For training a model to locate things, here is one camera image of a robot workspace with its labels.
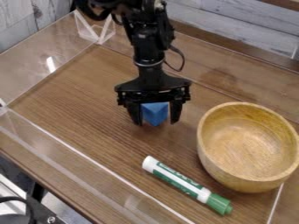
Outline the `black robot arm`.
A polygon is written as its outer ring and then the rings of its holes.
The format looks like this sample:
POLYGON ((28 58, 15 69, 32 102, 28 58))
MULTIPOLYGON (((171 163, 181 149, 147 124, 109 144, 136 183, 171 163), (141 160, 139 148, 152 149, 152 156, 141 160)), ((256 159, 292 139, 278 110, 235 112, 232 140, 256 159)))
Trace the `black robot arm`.
POLYGON ((117 104, 124 106, 135 125, 143 124, 141 105, 167 102, 171 122, 180 120, 183 104, 191 99, 192 82, 163 70, 164 52, 172 45, 175 29, 167 15, 164 0, 73 0, 83 14, 95 21, 111 18, 124 27, 133 47, 133 62, 139 75, 115 86, 117 104))

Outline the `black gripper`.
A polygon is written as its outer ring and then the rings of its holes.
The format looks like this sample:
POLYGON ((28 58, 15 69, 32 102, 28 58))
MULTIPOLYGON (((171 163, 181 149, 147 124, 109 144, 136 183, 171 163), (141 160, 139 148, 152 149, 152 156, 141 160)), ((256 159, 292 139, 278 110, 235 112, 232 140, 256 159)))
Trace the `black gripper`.
POLYGON ((183 104, 191 99, 191 84, 185 78, 171 76, 160 63, 136 65, 137 76, 115 86, 116 103, 127 107, 133 124, 143 125, 143 103, 169 102, 171 124, 180 120, 183 104))

